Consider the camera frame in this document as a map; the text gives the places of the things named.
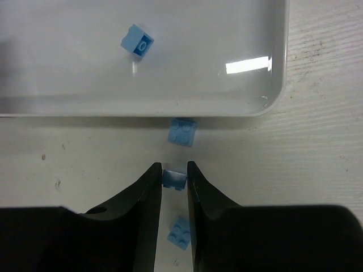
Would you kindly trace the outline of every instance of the lego brick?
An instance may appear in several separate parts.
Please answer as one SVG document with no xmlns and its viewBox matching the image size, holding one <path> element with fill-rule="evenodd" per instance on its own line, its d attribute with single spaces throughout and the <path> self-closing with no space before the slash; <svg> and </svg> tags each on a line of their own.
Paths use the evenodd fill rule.
<svg viewBox="0 0 363 272">
<path fill-rule="evenodd" d="M 121 46 L 131 54 L 142 58 L 153 42 L 153 38 L 133 24 L 129 28 L 127 35 L 123 38 Z"/>
<path fill-rule="evenodd" d="M 187 183 L 187 175 L 169 170 L 163 170 L 162 183 L 165 188 L 175 188 L 177 191 L 184 190 Z"/>
<path fill-rule="evenodd" d="M 189 120 L 174 118 L 171 120 L 168 141 L 181 146 L 191 147 L 197 123 Z"/>
<path fill-rule="evenodd" d="M 186 250 L 191 241 L 191 228 L 189 221 L 182 217 L 178 217 L 167 237 L 167 240 L 182 250 Z"/>
</svg>

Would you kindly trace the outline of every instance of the white wood grain surface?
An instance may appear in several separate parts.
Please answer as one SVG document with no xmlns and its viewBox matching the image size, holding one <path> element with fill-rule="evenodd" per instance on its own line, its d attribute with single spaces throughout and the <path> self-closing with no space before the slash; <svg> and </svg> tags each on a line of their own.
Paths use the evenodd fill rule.
<svg viewBox="0 0 363 272">
<path fill-rule="evenodd" d="M 152 162 L 185 170 L 195 160 L 241 205 L 336 203 L 362 222 L 363 1 L 291 0 L 288 54 L 277 107 L 199 119 L 192 148 L 167 143 L 168 119 L 0 119 L 0 206 L 85 212 Z M 166 241 L 178 214 L 185 192 L 164 189 L 155 271 L 192 271 L 190 247 Z"/>
</svg>

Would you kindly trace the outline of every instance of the white tray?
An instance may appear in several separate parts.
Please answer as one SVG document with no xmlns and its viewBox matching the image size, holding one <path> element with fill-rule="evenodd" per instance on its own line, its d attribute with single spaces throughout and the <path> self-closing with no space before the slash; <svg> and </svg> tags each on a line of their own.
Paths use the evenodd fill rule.
<svg viewBox="0 0 363 272">
<path fill-rule="evenodd" d="M 289 0 L 0 1 L 0 114 L 257 116 L 285 87 Z M 120 46 L 136 24 L 141 61 Z"/>
</svg>

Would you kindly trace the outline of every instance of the lego stud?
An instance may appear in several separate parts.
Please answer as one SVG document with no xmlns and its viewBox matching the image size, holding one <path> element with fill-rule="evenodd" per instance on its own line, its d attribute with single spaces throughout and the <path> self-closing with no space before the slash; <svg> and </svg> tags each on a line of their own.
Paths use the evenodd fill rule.
<svg viewBox="0 0 363 272">
<path fill-rule="evenodd" d="M 137 49 L 138 49 L 138 50 L 140 50 L 140 51 L 144 51 L 144 50 L 145 50 L 145 48 L 146 48 L 146 46 L 147 46 L 147 43 L 146 43 L 146 42 L 144 42 L 144 41 L 141 41 L 141 42 L 139 43 L 139 45 L 138 45 Z"/>
<path fill-rule="evenodd" d="M 184 240 L 190 240 L 191 238 L 191 234 L 187 231 L 184 231 L 184 234 L 183 234 L 183 239 Z"/>
<path fill-rule="evenodd" d="M 191 126 L 189 126 L 189 125 L 184 125 L 184 126 L 183 126 L 183 131 L 184 131 L 184 132 L 189 132 L 189 131 L 191 131 Z"/>
<path fill-rule="evenodd" d="M 173 121 L 173 122 L 171 123 L 171 128 L 172 128 L 172 129 L 178 129 L 178 127 L 179 127 L 179 124 L 178 124 L 177 122 Z"/>
<path fill-rule="evenodd" d="M 174 228 L 172 228 L 172 231 L 173 231 L 173 233 L 175 233 L 175 234 L 179 234 L 181 230 L 182 230 L 182 229 L 181 229 L 179 226 L 174 226 Z"/>
<path fill-rule="evenodd" d="M 173 142 L 176 141 L 176 135 L 170 135 L 169 139 Z"/>
<path fill-rule="evenodd" d="M 171 241 L 172 243 L 176 242 L 176 236 L 174 234 L 170 234 L 168 236 L 168 240 Z"/>
<path fill-rule="evenodd" d="M 180 142 L 183 143 L 183 144 L 185 144 L 185 145 L 188 143 L 188 141 L 189 140 L 188 140 L 187 137 L 181 137 L 181 139 L 180 139 Z"/>
<path fill-rule="evenodd" d="M 186 247 L 186 246 L 187 246 L 187 243 L 186 243 L 184 240 L 179 240 L 179 241 L 178 241 L 178 244 L 179 244 L 182 248 L 184 248 L 184 247 Z"/>
</svg>

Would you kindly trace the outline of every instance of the black plastic part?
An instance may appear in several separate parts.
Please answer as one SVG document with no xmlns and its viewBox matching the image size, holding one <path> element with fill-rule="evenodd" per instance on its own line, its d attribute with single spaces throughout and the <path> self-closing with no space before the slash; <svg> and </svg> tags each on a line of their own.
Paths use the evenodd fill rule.
<svg viewBox="0 0 363 272">
<path fill-rule="evenodd" d="M 340 206 L 242 207 L 188 163 L 194 271 L 363 271 L 363 232 Z"/>
<path fill-rule="evenodd" d="M 85 214 L 0 209 L 1 271 L 154 271 L 162 168 Z"/>
</svg>

